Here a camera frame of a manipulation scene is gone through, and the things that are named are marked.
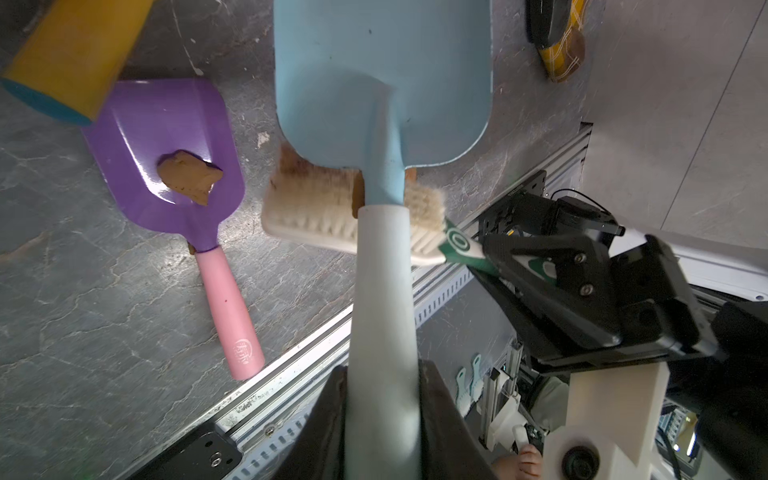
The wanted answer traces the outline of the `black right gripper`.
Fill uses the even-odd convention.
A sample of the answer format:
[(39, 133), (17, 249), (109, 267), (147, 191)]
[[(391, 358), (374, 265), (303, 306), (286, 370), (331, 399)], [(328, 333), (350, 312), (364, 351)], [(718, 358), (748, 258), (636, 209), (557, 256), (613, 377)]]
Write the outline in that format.
[(678, 260), (656, 236), (614, 257), (585, 235), (489, 234), (482, 247), (550, 329), (554, 352), (530, 353), (543, 374), (720, 356)]

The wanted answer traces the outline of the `blue toy trowel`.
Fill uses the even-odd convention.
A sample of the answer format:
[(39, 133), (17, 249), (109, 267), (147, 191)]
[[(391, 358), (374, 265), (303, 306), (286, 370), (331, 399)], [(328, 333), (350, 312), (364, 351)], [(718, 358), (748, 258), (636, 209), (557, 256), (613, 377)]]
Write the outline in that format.
[[(492, 105), (487, 1), (278, 1), (273, 7), (281, 130), (299, 155), (364, 180), (363, 214), (405, 208), (410, 167), (450, 163), (482, 137)], [(411, 272), (410, 214), (401, 228)]]

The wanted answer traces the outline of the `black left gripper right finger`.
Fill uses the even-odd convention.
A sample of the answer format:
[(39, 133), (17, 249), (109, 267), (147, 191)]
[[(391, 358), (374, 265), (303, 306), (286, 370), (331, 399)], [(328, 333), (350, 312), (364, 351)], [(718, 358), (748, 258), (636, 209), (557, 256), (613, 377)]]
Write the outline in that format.
[(422, 479), (496, 479), (436, 365), (419, 361)]

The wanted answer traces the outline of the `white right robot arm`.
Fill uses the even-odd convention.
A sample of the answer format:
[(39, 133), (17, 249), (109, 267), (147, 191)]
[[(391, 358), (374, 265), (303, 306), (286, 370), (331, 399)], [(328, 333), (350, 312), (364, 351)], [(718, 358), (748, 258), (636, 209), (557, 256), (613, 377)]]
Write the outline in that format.
[(767, 475), (767, 253), (623, 225), (538, 173), (478, 218), (479, 273), (537, 375), (568, 386), (548, 479), (652, 479), (679, 466), (666, 403), (699, 417), (735, 479)]

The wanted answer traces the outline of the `white cleaning brush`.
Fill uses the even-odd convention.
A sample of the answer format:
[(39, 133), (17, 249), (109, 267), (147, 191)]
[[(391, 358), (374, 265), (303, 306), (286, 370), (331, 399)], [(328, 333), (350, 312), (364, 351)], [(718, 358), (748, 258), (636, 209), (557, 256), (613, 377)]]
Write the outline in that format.
[[(270, 236), (354, 254), (356, 211), (363, 201), (359, 171), (315, 166), (284, 143), (264, 198), (262, 227)], [(443, 193), (419, 184), (414, 171), (406, 174), (405, 207), (410, 213), (414, 266), (463, 264), (501, 276), (481, 244), (445, 217)]]

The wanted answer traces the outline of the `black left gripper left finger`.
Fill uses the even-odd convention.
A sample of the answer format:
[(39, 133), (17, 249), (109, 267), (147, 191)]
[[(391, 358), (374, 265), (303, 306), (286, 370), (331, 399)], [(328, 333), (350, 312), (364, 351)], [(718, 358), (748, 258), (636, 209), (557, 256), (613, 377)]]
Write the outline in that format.
[(301, 433), (273, 479), (343, 479), (347, 367), (328, 377)]

